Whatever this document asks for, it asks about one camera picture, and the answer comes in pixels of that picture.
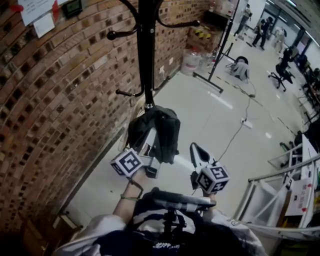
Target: power cord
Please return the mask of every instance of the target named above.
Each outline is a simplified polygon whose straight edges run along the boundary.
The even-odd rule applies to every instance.
[[[239,129],[236,131],[236,133],[235,133],[235,134],[233,135],[233,137],[231,138],[231,140],[230,140],[230,142],[228,143],[226,149],[224,150],[224,152],[222,153],[222,155],[220,156],[220,158],[219,158],[217,161],[215,161],[215,163],[216,163],[216,162],[219,162],[219,161],[221,160],[221,158],[225,155],[225,153],[228,151],[228,148],[230,147],[232,141],[235,139],[235,137],[237,136],[237,134],[240,132],[240,130],[241,130],[242,127],[244,126],[244,122],[247,121],[247,118],[248,118],[248,109],[249,109],[249,107],[250,107],[251,99],[252,99],[252,98],[255,98],[255,97],[256,97],[256,94],[257,94],[257,90],[256,90],[255,85],[254,85],[251,81],[249,81],[249,82],[250,82],[250,83],[252,84],[252,86],[253,86],[254,94],[248,94],[248,93],[245,92],[243,89],[241,89],[240,86],[238,85],[238,88],[239,88],[241,91],[244,91],[245,94],[248,95],[248,97],[249,97],[248,106],[245,108],[245,118],[244,118],[244,120],[241,122],[241,125],[240,125]]]

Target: coat rack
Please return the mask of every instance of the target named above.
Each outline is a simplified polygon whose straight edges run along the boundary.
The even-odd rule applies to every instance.
[[[158,23],[160,23],[162,26],[171,29],[199,26],[200,22],[198,20],[194,20],[191,22],[179,24],[164,24],[159,16],[159,9],[164,0],[139,0],[139,13],[128,0],[119,1],[122,2],[131,11],[135,20],[135,25],[130,31],[110,31],[107,34],[107,38],[109,40],[114,40],[116,38],[127,37],[134,33],[137,33],[137,49],[141,91],[139,93],[131,94],[117,89],[115,93],[129,97],[139,97],[144,93],[144,108],[147,111],[155,105],[153,99],[153,91],[161,89],[170,79],[170,77],[167,77],[158,88],[155,88],[154,74],[156,21],[158,21]]]

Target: red sticker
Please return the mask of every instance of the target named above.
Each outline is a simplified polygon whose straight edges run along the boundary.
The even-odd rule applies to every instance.
[[[52,5],[52,14],[53,14],[53,20],[56,22],[59,17],[59,6],[58,6],[57,0],[55,0]]]
[[[24,10],[24,7],[20,4],[10,5],[10,10],[15,13],[20,13]]]

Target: hand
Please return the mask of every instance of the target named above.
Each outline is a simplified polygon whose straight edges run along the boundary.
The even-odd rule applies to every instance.
[[[147,175],[144,167],[141,167],[139,170],[137,170],[133,176],[132,179],[136,182],[142,185],[147,180]]]
[[[216,201],[216,193],[207,194],[204,190],[202,190],[202,194],[205,198],[210,198],[211,201]]]

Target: cardboard box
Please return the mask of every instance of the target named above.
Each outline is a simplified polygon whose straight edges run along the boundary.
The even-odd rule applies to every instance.
[[[200,25],[190,27],[186,41],[187,48],[197,48],[200,52],[212,53],[219,46],[223,31]]]

